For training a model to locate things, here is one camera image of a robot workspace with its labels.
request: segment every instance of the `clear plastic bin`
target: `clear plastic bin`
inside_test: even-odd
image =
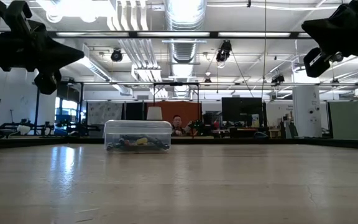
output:
[[[171,132],[166,121],[111,120],[104,124],[104,146],[109,152],[167,152]]]

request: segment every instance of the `monitor screen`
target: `monitor screen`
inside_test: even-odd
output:
[[[222,98],[223,121],[247,121],[253,114],[262,115],[261,98]]]

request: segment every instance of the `ventilation duct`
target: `ventilation duct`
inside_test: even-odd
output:
[[[97,62],[90,59],[90,49],[85,44],[83,44],[83,52],[85,56],[77,61],[84,66],[86,66],[89,70],[91,70],[95,75],[104,79],[106,82],[116,82],[109,76],[109,72],[106,71],[102,66],[100,66]],[[128,87],[124,87],[122,85],[112,85],[115,89],[117,89],[121,96],[132,96],[134,91]]]
[[[167,29],[172,31],[199,31],[203,28],[206,0],[164,0]],[[170,44],[172,73],[178,78],[188,78],[193,73],[198,44]]]

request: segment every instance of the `camera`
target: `camera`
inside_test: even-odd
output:
[[[304,21],[302,29],[319,45],[303,58],[307,75],[316,78],[330,68],[330,61],[358,56],[358,0],[341,4],[329,18]]]
[[[84,57],[80,50],[67,47],[48,36],[43,23],[30,20],[32,13],[25,1],[13,1],[7,8],[0,1],[1,18],[11,29],[0,32],[0,68],[25,68],[39,74],[34,80],[39,91],[50,95],[62,76],[59,69]]]
[[[120,62],[120,61],[122,61],[121,49],[114,49],[114,52],[111,54],[111,60],[112,60],[113,62]]]
[[[219,48],[216,61],[225,62],[230,57],[231,50],[230,40],[224,40],[221,47]]]

